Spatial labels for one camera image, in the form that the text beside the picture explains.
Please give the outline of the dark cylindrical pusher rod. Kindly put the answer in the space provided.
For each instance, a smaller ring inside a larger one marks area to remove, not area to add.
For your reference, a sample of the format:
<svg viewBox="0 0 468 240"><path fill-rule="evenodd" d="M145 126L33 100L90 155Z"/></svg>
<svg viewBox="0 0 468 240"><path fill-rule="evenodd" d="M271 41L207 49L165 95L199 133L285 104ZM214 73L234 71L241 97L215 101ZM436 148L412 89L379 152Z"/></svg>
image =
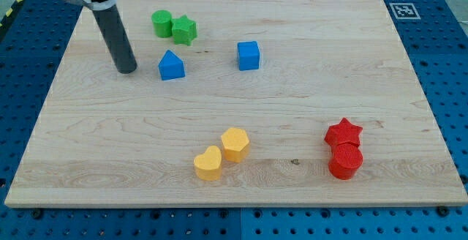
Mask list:
<svg viewBox="0 0 468 240"><path fill-rule="evenodd" d="M137 62L116 5L93 11L107 49L118 72L129 74L137 69Z"/></svg>

